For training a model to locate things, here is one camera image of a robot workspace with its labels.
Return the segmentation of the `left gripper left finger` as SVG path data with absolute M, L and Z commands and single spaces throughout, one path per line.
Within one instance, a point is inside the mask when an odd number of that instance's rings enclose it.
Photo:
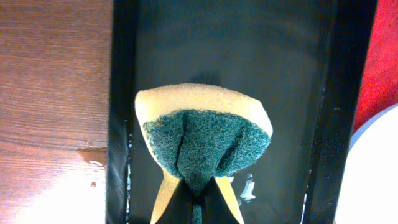
M 181 180 L 156 224 L 192 224 L 195 196 L 184 180 Z

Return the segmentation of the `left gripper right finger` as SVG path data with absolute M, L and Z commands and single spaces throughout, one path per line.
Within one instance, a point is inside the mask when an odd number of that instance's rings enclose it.
M 221 190 L 212 177 L 201 192 L 203 224 L 238 224 L 238 220 L 228 208 Z

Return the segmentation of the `green yellow sponge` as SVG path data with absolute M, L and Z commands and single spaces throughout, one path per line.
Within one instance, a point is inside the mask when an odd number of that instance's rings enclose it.
M 229 178 L 256 163 L 271 143 L 273 128 L 262 103 L 219 86 L 184 83 L 139 91 L 135 111 L 164 176 L 151 222 L 164 216 L 178 184 L 197 196 L 214 182 L 233 221 L 242 223 Z

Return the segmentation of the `light blue plate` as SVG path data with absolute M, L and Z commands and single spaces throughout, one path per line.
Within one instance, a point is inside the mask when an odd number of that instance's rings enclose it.
M 397 224 L 397 105 L 352 136 L 336 224 Z

